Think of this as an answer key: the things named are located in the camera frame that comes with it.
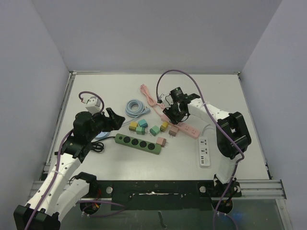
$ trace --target teal cube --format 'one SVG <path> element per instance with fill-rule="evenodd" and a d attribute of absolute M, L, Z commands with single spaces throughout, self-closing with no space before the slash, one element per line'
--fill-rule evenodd
<path fill-rule="evenodd" d="M 147 124 L 145 119 L 142 119 L 141 121 L 139 121 L 139 126 L 141 126 L 143 128 L 147 128 L 148 124 Z"/>
<path fill-rule="evenodd" d="M 149 130 L 149 132 L 156 136 L 158 133 L 160 133 L 160 128 L 158 126 L 154 126 Z"/>
<path fill-rule="evenodd" d="M 145 134 L 145 128 L 136 127 L 136 134 L 144 135 Z"/>

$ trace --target pink power strip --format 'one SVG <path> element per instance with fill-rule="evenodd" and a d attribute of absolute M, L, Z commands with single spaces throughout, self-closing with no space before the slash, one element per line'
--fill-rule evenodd
<path fill-rule="evenodd" d="M 197 139 L 198 136 L 200 135 L 200 131 L 199 131 L 199 130 L 197 130 L 196 128 L 193 128 L 193 127 L 191 127 L 191 126 L 188 126 L 188 125 L 187 125 L 186 123 L 184 123 L 184 122 L 180 122 L 180 123 L 178 123 L 177 125 L 174 125 L 174 124 L 170 123 L 170 122 L 169 122 L 169 118 L 168 118 L 165 114 L 163 114 L 163 115 L 161 116 L 161 120 L 162 120 L 162 121 L 166 121 L 166 122 L 167 122 L 169 125 L 171 125 L 171 126 L 177 127 L 181 132 L 183 132 L 183 133 L 189 135 L 190 137 L 192 137 L 192 138 L 194 138 L 194 139 Z"/>

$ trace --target white table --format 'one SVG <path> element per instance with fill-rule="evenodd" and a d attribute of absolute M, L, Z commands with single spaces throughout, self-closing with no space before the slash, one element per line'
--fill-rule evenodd
<path fill-rule="evenodd" d="M 81 103 L 78 98 L 79 92 L 97 93 L 103 98 L 106 107 L 111 107 L 116 114 L 130 120 L 130 117 L 125 114 L 127 101 L 139 99 L 149 107 L 145 96 L 140 92 L 140 85 L 147 85 L 152 97 L 154 97 L 159 76 L 156 74 L 76 75 L 55 149 L 59 148 L 61 139 L 72 129 L 75 115 L 80 111 L 86 111 L 85 104 Z M 260 143 L 237 75 L 193 75 L 193 77 L 199 84 L 206 101 L 222 110 L 238 111 L 244 116 L 252 143 L 245 152 L 245 159 L 239 163 L 236 173 L 237 179 L 268 179 Z M 193 82 L 181 74 L 164 76 L 160 82 L 159 93 L 169 92 L 178 86 L 184 93 L 198 94 Z M 153 109 L 140 119 L 143 118 L 146 119 L 149 127 L 160 126 L 162 123 Z M 200 131 L 207 124 L 194 116 L 190 116 L 186 123 Z M 104 152 L 91 151 L 75 174 L 79 172 L 91 173 L 96 175 L 98 180 L 211 180 L 217 172 L 221 153 L 216 146 L 216 133 L 213 129 L 206 130 L 204 134 L 209 140 L 211 166 L 208 168 L 199 166 L 197 140 L 182 132 L 173 138 L 170 138 L 168 132 L 160 133 L 156 137 L 150 134 L 141 136 L 135 132 L 131 133 L 128 126 L 124 126 L 119 131 L 111 132 L 110 135 L 114 136 L 116 133 L 154 143 L 157 137 L 164 137 L 167 139 L 168 145 L 162 148 L 159 155 L 155 155 L 116 144 L 113 139 L 108 139 L 104 141 Z M 53 156 L 51 165 L 54 165 L 55 160 L 56 157 Z"/>

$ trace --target cube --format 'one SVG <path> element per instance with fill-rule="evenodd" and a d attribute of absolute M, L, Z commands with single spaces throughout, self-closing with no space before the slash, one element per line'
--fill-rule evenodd
<path fill-rule="evenodd" d="M 169 130 L 168 134 L 175 137 L 177 135 L 177 132 L 179 131 L 179 129 L 175 126 L 172 126 L 171 129 Z"/>
<path fill-rule="evenodd" d="M 130 131 L 135 131 L 136 130 L 136 127 L 138 126 L 138 123 L 132 121 L 129 125 L 129 130 Z"/>
<path fill-rule="evenodd" d="M 165 146 L 166 144 L 166 139 L 165 138 L 158 138 L 156 141 L 156 144 L 161 145 L 162 147 Z"/>
<path fill-rule="evenodd" d="M 145 134 L 145 128 L 136 127 L 136 134 L 144 135 Z"/>
<path fill-rule="evenodd" d="M 161 132 L 165 132 L 167 127 L 168 127 L 168 123 L 166 121 L 164 121 L 163 124 L 160 126 Z"/>
<path fill-rule="evenodd" d="M 160 129 L 158 126 L 154 126 L 149 130 L 149 132 L 153 134 L 154 136 L 156 136 L 158 133 L 160 133 Z"/>
<path fill-rule="evenodd" d="M 141 121 L 139 121 L 139 126 L 141 126 L 143 128 L 147 128 L 148 124 L 147 124 L 145 119 L 142 119 Z"/>

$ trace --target yellow cube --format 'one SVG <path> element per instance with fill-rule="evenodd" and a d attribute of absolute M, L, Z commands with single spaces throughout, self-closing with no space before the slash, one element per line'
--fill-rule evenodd
<path fill-rule="evenodd" d="M 130 125 L 129 125 L 129 130 L 130 130 L 130 131 L 135 131 L 137 126 L 139 126 L 138 123 L 132 121 L 132 122 L 130 123 Z"/>
<path fill-rule="evenodd" d="M 166 121 L 164 121 L 163 124 L 160 126 L 161 132 L 165 132 L 167 127 L 168 127 L 168 123 Z"/>

